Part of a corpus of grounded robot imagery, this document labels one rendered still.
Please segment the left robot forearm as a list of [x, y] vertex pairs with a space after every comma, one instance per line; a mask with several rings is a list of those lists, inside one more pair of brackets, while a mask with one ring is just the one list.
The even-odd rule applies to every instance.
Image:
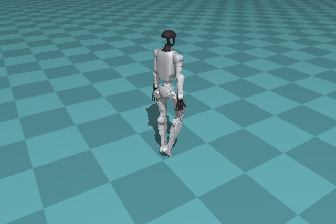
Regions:
[[153, 76], [154, 76], [154, 85], [155, 85], [155, 88], [158, 88], [159, 87], [159, 75], [157, 72], [153, 71]]

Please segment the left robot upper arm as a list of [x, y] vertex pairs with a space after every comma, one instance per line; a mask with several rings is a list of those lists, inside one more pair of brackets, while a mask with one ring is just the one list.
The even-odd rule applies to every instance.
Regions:
[[154, 55], [154, 71], [155, 72], [158, 72], [157, 71], [157, 51], [158, 51], [159, 49], [156, 49], [156, 50], [154, 50], [153, 51], [153, 55]]

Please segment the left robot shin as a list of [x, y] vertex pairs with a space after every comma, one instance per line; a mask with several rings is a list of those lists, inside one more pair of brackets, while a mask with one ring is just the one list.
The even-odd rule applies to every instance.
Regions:
[[[159, 116], [160, 117], [160, 116]], [[159, 135], [161, 137], [161, 145], [166, 146], [166, 133], [167, 133], [167, 123], [160, 124], [159, 123], [159, 117], [158, 117], [158, 130]]]

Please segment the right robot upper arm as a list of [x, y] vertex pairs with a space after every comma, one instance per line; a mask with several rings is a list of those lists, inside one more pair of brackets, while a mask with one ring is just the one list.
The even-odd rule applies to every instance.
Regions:
[[183, 56], [177, 53], [173, 54], [173, 61], [175, 62], [175, 73], [176, 73], [176, 79], [178, 81], [179, 76], [181, 76], [182, 72], [182, 66], [183, 66]]

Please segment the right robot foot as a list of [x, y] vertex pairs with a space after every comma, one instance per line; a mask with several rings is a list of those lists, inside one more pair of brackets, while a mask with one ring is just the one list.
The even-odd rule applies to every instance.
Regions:
[[172, 154], [171, 154], [171, 150], [169, 150], [169, 147], [165, 146], [165, 147], [162, 148], [162, 150], [163, 150], [165, 153], [167, 153], [168, 156], [170, 156], [170, 157], [172, 156]]

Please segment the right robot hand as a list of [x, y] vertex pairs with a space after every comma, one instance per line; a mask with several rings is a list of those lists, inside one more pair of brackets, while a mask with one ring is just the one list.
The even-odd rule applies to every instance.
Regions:
[[[178, 102], [177, 102], [177, 104], [176, 104], [176, 109], [175, 110], [184, 110], [183, 109], [183, 106], [185, 106], [186, 107], [186, 105], [184, 104], [184, 102], [183, 102], [183, 99], [182, 100], [179, 100], [179, 96], [177, 95], [177, 100], [178, 100]], [[177, 109], [178, 108], [178, 109]]]

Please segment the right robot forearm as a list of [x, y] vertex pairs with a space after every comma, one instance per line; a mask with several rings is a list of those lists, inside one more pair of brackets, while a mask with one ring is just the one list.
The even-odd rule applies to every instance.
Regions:
[[181, 75], [181, 76], [179, 76], [178, 82], [176, 83], [176, 85], [177, 85], [177, 95], [178, 95], [179, 100], [183, 99], [184, 79], [185, 79], [185, 77], [183, 75]]

